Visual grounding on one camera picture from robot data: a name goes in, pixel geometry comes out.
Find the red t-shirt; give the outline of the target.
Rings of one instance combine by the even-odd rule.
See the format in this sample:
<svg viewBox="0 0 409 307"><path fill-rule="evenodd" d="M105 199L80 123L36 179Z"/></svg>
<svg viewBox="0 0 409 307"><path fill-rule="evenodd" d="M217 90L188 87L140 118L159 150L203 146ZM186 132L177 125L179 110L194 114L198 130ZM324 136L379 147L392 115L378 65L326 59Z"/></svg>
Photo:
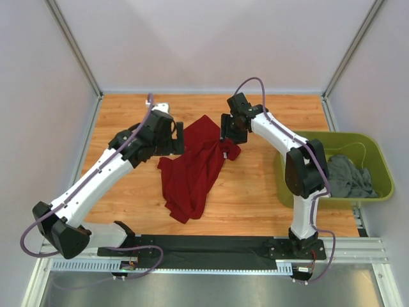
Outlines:
<svg viewBox="0 0 409 307"><path fill-rule="evenodd" d="M201 218L225 160L236 160L241 149L229 139L221 141L220 127L207 115L183 133L184 154L175 159L160 158L157 168L161 171L165 208L173 219L185 224Z"/></svg>

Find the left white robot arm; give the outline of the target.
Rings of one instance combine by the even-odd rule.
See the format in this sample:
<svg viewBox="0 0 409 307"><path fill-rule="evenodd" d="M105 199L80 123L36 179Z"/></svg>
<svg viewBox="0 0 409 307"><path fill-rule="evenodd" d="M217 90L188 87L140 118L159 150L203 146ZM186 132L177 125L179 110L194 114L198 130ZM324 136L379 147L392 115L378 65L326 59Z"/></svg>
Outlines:
<svg viewBox="0 0 409 307"><path fill-rule="evenodd" d="M119 179L140 163L153 156L180 155L184 149L183 122L155 108L145 122L117 133L97 162L65 194L50 204L40 201L33 207L40 233L66 259L89 248L109 248L119 256L130 255L136 239L125 223L86 223L84 218Z"/></svg>

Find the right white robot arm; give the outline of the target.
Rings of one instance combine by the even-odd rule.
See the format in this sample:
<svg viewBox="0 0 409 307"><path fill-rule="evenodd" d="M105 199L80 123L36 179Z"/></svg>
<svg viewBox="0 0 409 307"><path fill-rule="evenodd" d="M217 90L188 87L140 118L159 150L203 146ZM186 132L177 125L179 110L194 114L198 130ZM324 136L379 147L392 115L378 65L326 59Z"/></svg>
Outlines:
<svg viewBox="0 0 409 307"><path fill-rule="evenodd" d="M314 202L329 190L324 146L318 139L308 140L287 128L264 105L252 106L243 93L229 97L227 103L229 113L221 115L221 141L244 144L252 132L268 141L284 158L284 181L293 194L288 251L295 258L302 258L318 241Z"/></svg>

